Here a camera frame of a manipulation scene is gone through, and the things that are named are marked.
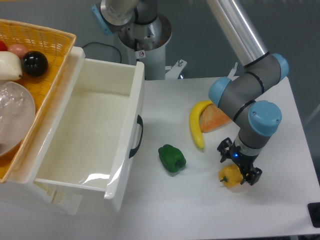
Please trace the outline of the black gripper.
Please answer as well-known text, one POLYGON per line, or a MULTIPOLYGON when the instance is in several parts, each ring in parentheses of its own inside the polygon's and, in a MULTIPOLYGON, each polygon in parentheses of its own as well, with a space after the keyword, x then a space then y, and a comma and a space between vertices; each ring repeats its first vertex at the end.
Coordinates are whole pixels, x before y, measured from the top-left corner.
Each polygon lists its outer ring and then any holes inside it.
POLYGON ((232 144, 229 137, 220 142, 217 147, 217 151, 220 153, 220 163, 223 163, 227 159, 231 159, 240 169, 242 174, 242 180, 240 182, 243 185, 245 182, 250 186, 257 183, 263 173, 263 171, 254 167, 254 162, 260 153, 247 152, 249 148, 243 148, 241 145, 232 144))

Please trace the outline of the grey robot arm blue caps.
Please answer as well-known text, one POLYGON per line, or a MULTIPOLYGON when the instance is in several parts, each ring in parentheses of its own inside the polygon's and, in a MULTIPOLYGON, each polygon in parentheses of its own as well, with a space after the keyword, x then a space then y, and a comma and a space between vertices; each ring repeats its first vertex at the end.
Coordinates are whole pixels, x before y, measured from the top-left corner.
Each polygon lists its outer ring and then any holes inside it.
POLYGON ((239 127, 236 138, 224 139, 217 151, 220 161, 232 160, 241 182, 252 186, 262 175, 254 161, 282 121, 276 104, 257 98, 288 75, 289 65, 280 54, 268 51, 238 0, 207 3, 245 70, 235 80, 219 78, 209 89, 209 99, 239 127))

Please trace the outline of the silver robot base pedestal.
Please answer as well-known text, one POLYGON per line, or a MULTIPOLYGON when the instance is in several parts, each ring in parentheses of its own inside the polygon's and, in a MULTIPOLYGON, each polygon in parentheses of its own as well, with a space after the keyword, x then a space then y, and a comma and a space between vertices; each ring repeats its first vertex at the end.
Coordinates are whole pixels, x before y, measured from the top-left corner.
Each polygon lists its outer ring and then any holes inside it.
POLYGON ((131 65, 144 64, 147 80, 165 79, 166 45, 172 26, 159 13, 156 0, 101 0, 91 12, 105 35, 117 34, 131 65))

